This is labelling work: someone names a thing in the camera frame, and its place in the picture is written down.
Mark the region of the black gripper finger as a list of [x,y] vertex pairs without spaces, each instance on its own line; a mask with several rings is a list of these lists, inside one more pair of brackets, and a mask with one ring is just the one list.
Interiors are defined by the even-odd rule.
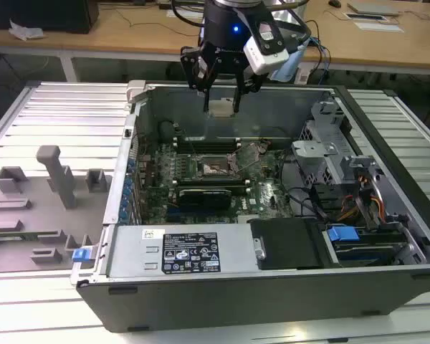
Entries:
[[236,88],[233,98],[233,111],[238,112],[242,96],[250,92],[258,92],[264,82],[264,76],[253,74],[245,77],[243,72],[238,72],[235,74],[235,79]]
[[180,61],[188,86],[204,94],[204,112],[209,111],[210,89],[217,76],[216,58],[212,44],[181,48]]

